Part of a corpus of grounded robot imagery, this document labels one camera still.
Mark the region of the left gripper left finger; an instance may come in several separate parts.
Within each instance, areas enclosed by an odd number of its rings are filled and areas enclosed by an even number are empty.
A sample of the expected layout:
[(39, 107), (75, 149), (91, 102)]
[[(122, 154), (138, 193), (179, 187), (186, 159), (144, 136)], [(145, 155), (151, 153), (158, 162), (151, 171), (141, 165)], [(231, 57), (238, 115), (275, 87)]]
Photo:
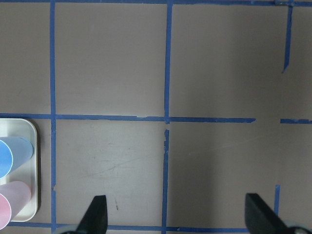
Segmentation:
[(93, 198), (77, 226), (58, 229), (59, 234), (105, 234), (108, 229), (107, 199), (105, 195)]

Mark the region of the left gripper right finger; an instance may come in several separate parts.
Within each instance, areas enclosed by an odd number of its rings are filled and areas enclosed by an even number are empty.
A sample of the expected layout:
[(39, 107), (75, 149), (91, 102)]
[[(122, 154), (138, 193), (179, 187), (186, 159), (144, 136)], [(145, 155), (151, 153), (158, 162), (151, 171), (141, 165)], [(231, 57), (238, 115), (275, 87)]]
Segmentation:
[(302, 226), (286, 225), (257, 193), (245, 195), (245, 225), (251, 234), (310, 234)]

